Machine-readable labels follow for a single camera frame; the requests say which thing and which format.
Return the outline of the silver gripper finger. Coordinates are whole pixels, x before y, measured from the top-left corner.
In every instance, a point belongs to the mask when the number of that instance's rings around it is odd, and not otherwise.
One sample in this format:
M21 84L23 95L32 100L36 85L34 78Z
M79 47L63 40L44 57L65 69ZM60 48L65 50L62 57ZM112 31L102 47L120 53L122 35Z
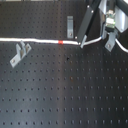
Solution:
M119 37L119 31L118 30L114 30L113 32L109 33L109 38L107 43L105 44L105 48L111 52L112 49L115 46L115 40Z
M86 42L86 39L87 39L87 35L84 35L84 38L83 38L81 45L80 45L81 48L83 48L84 43Z

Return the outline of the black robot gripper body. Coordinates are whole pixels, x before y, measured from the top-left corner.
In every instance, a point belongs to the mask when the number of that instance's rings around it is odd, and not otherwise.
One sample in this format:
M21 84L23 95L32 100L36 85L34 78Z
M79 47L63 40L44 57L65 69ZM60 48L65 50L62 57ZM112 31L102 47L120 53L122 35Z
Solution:
M98 9L106 15L109 4L114 2L113 10L115 11L115 26L120 32L128 29L128 3L124 0L93 0L87 7L82 23L78 30L77 40L82 41L84 36L88 35L90 26L95 18Z

